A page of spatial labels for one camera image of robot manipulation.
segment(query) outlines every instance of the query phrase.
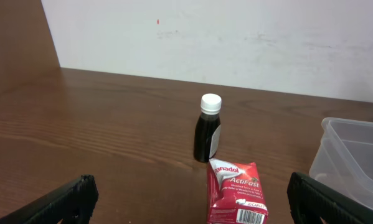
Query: white bottle cap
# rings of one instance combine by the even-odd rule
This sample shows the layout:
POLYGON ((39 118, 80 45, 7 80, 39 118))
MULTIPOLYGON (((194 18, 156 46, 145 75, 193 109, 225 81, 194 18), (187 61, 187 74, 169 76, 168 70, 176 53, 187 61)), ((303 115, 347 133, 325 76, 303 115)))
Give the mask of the white bottle cap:
POLYGON ((214 115, 221 109, 221 97, 216 94, 208 93, 201 98, 201 111, 205 114, 214 115))

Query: barcode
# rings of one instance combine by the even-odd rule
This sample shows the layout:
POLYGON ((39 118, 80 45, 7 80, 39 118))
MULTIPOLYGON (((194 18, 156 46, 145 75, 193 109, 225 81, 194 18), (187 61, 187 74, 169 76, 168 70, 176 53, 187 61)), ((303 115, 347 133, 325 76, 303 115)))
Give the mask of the barcode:
POLYGON ((264 218, 265 215, 259 214, 257 212, 239 209, 237 211, 236 222, 246 224, 262 224, 264 218))

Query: brown wooden surface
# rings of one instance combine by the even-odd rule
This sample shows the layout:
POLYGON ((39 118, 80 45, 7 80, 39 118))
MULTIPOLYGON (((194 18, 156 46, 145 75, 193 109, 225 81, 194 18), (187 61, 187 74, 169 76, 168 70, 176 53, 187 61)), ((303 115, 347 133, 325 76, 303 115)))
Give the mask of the brown wooden surface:
POLYGON ((59 67, 40 0, 0 0, 0 94, 59 67))
POLYGON ((0 96, 0 217, 81 174, 91 223, 205 223, 192 158, 202 94, 223 98, 217 158, 256 162, 269 223, 292 223, 286 187, 308 173, 328 116, 373 121, 373 103, 62 69, 0 96))

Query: clear plastic bin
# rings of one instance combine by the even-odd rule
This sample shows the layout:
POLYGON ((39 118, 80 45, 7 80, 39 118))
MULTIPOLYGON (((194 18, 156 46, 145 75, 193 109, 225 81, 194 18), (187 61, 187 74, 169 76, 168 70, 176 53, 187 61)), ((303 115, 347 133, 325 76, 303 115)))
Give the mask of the clear plastic bin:
POLYGON ((373 123, 325 118, 309 176, 373 209, 373 123))

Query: black bottle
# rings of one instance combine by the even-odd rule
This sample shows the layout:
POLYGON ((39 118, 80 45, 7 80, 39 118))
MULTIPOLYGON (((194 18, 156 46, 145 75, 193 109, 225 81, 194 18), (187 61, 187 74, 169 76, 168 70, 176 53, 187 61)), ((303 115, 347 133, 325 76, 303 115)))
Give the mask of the black bottle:
POLYGON ((219 110, 221 97, 215 94, 205 94, 201 98, 201 115, 194 132, 194 159, 208 162, 217 152, 221 122, 219 110))

